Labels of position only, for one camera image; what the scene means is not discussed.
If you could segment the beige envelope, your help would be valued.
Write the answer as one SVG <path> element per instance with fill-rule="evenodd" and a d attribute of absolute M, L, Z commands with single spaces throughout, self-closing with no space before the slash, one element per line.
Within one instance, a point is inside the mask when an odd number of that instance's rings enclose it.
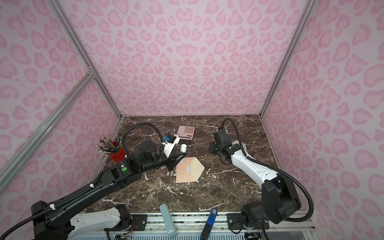
<path fill-rule="evenodd" d="M 184 158 L 177 164 L 176 183 L 196 182 L 204 170 L 205 167 L 196 157 Z"/>

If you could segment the white glue stick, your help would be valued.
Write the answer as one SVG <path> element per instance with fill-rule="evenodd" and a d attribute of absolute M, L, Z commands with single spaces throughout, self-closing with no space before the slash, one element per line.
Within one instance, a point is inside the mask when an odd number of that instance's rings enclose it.
<path fill-rule="evenodd" d="M 186 153 L 187 152 L 187 145 L 186 144 L 182 144 L 181 145 L 180 152 L 181 153 Z"/>

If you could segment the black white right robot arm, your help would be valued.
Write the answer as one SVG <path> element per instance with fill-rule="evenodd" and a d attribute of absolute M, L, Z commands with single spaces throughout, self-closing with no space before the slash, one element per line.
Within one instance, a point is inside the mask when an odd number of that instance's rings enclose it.
<path fill-rule="evenodd" d="M 213 136 L 210 153 L 219 156 L 222 163 L 241 169 L 262 191 L 260 200 L 245 205 L 238 214 L 228 214 L 231 232 L 258 229 L 264 234 L 268 222 L 301 223 L 313 216 L 314 202 L 304 185 L 287 172 L 253 158 L 233 119 L 224 119 Z"/>

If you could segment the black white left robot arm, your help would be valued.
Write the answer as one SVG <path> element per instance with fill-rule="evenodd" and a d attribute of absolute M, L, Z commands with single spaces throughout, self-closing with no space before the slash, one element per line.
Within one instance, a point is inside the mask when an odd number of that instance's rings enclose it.
<path fill-rule="evenodd" d="M 126 138 L 132 130 L 140 126 L 153 128 L 158 134 L 160 145 L 146 140 L 135 147 L 133 154 L 129 154 L 125 144 Z M 172 171 L 187 155 L 183 152 L 173 151 L 179 141 L 180 137 L 175 134 L 163 136 L 160 130 L 151 123 L 143 122 L 133 125 L 125 131 L 120 141 L 125 152 L 125 159 L 100 172 L 92 182 L 61 199 L 50 203 L 44 201 L 35 203 L 31 208 L 32 216 L 5 231 L 1 235 L 1 239 L 6 239 L 29 222 L 34 225 L 36 240 L 69 239 L 76 230 L 72 219 L 82 210 L 140 180 L 146 171 L 163 166 Z"/>

